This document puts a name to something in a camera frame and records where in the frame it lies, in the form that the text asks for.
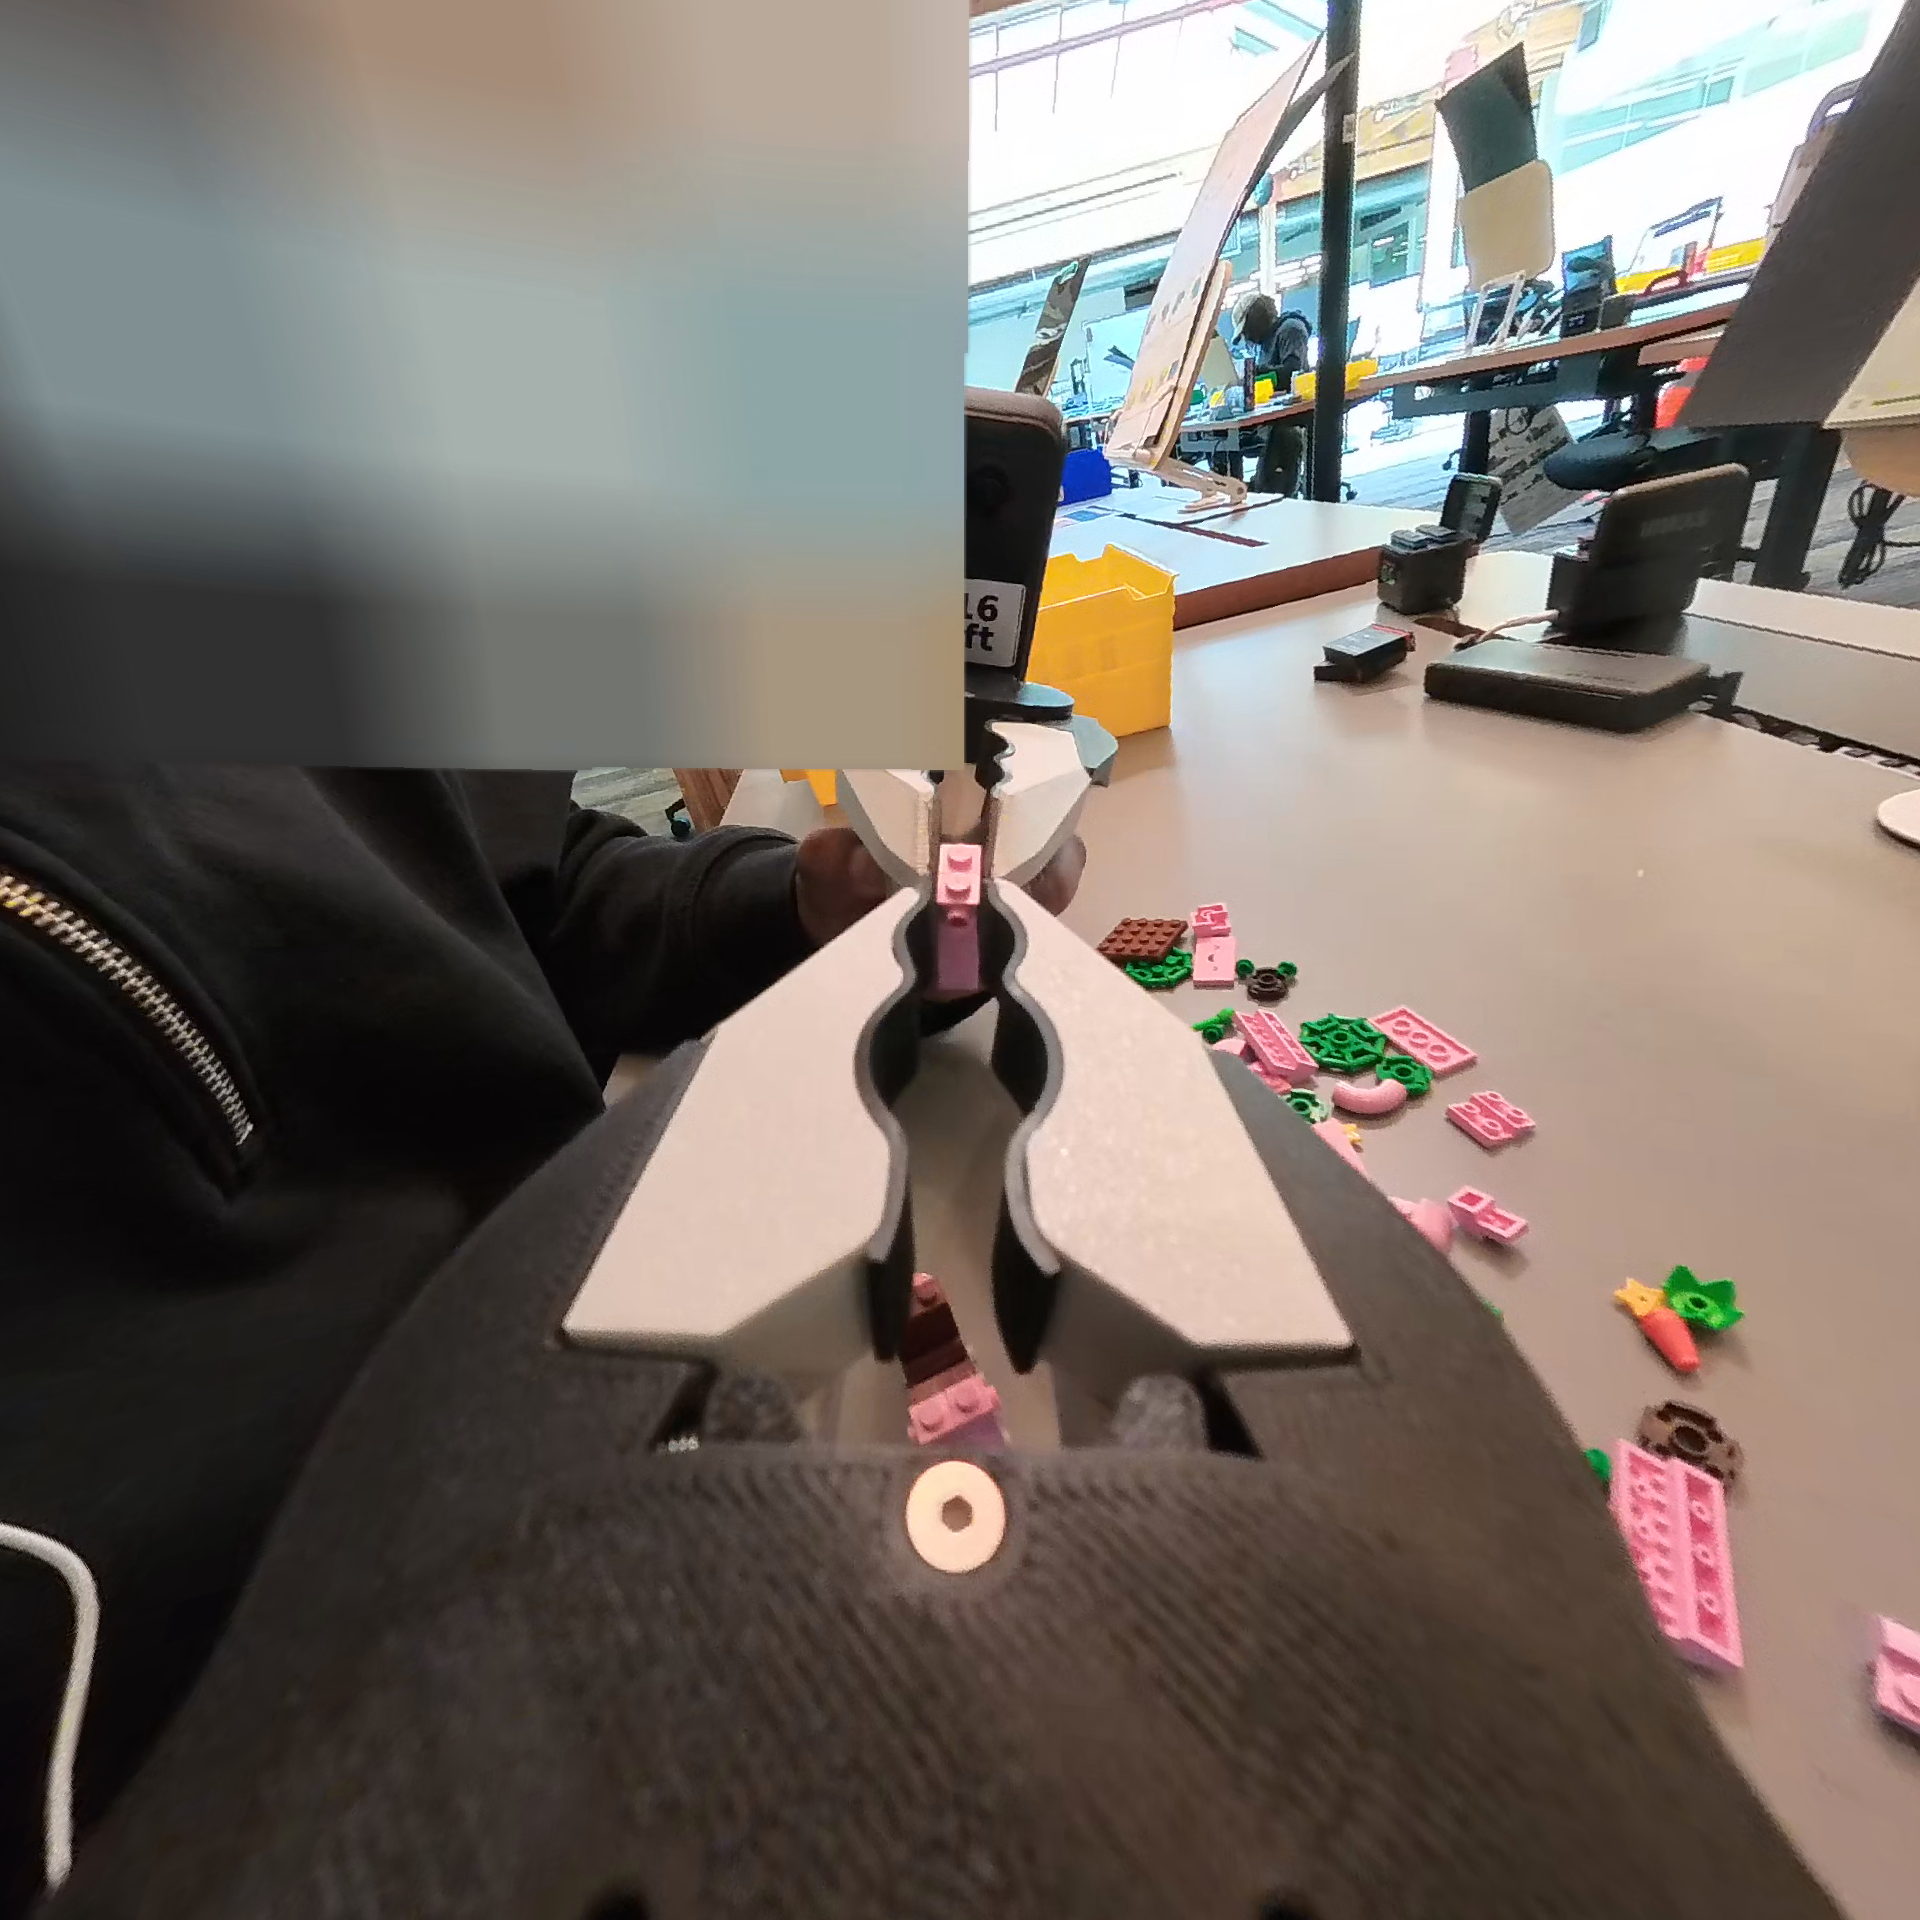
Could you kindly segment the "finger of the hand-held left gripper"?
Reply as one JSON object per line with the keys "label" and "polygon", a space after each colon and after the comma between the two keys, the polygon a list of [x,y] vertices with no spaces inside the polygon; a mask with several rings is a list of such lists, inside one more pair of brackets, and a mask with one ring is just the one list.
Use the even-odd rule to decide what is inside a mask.
{"label": "finger of the hand-held left gripper", "polygon": [[1073,834],[1089,774],[1070,727],[987,725],[980,851],[993,883],[1028,884]]}
{"label": "finger of the hand-held left gripper", "polygon": [[893,886],[928,899],[942,852],[939,787],[924,770],[839,770],[836,802]]}

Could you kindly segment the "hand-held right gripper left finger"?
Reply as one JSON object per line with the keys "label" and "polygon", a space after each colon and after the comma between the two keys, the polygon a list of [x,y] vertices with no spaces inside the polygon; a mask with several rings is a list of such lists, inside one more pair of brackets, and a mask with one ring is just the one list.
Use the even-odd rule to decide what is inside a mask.
{"label": "hand-held right gripper left finger", "polygon": [[568,1342],[803,1378],[897,1353],[919,916],[919,894],[893,894],[712,1029],[567,1307]]}

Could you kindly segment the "small brown pink brick stack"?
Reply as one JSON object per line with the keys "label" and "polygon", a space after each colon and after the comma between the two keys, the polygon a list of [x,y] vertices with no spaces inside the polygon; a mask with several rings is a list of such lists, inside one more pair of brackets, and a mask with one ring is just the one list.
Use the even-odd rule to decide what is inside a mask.
{"label": "small brown pink brick stack", "polygon": [[992,1454],[1007,1445],[1001,1396],[969,1353],[943,1286],[915,1274],[897,1340],[908,1439],[919,1449]]}

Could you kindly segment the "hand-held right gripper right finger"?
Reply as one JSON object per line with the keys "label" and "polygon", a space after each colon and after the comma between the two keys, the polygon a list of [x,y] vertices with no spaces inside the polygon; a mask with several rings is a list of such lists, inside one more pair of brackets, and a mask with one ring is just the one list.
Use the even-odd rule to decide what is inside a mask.
{"label": "hand-held right gripper right finger", "polygon": [[1353,1355],[1353,1333],[1241,1111],[1260,1094],[1108,959],[992,884],[1015,1102],[992,1307],[1020,1373],[1093,1396],[1137,1375],[1229,1375]]}

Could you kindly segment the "black board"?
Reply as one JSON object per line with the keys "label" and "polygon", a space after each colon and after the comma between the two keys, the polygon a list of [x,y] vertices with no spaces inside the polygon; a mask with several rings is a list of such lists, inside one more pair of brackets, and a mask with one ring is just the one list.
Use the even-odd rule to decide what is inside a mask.
{"label": "black board", "polygon": [[1900,12],[1687,401],[1691,427],[1915,418],[1918,5]]}

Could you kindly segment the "black pole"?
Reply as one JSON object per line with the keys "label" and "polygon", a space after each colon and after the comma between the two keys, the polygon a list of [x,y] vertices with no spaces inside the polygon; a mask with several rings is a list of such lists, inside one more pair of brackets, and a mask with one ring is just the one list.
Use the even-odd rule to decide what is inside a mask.
{"label": "black pole", "polygon": [[1361,2],[1327,2],[1309,495],[1343,498]]}

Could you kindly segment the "person's left hand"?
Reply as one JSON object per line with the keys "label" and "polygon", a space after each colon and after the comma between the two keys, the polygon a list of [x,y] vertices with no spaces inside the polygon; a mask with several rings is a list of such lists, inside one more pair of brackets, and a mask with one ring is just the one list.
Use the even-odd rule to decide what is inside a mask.
{"label": "person's left hand", "polygon": [[896,892],[896,881],[845,826],[798,842],[793,901],[811,949],[823,949]]}

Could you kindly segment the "pile of pink toy bricks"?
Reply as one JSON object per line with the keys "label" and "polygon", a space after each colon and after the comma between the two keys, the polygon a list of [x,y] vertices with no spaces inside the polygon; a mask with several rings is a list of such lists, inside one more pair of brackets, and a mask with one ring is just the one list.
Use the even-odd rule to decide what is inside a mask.
{"label": "pile of pink toy bricks", "polygon": [[1203,1375],[1245,1452],[1085,1446],[1028,1471],[1035,1564],[1104,1642],[1140,1646],[1236,1740],[1349,1721],[1433,1750],[1709,1746],[1683,1667],[1735,1716],[1912,1726],[1915,1241],[1836,1142],[1765,1085],[1791,1145],[1708,1166],[1663,1111],[1622,1169],[1536,1142],[1496,1090],[1319,1130],[1296,1085],[1241,1111],[1353,1355]]}

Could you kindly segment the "pink and brown brick model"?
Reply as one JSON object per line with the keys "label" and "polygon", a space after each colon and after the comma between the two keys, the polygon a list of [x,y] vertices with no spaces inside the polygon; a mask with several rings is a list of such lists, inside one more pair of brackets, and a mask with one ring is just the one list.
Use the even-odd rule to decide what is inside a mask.
{"label": "pink and brown brick model", "polygon": [[983,905],[987,857],[967,838],[943,842],[934,859],[929,897],[932,995],[942,1002],[973,1002],[992,990],[983,959]]}

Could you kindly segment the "yellow plastic bin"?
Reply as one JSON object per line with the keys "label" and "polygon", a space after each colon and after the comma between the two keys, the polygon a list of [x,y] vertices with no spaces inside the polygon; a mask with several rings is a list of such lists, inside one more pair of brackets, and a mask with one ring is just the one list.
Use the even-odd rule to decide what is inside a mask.
{"label": "yellow plastic bin", "polygon": [[1174,597],[1172,571],[1116,543],[1052,561],[1028,679],[1116,737],[1168,730]]}

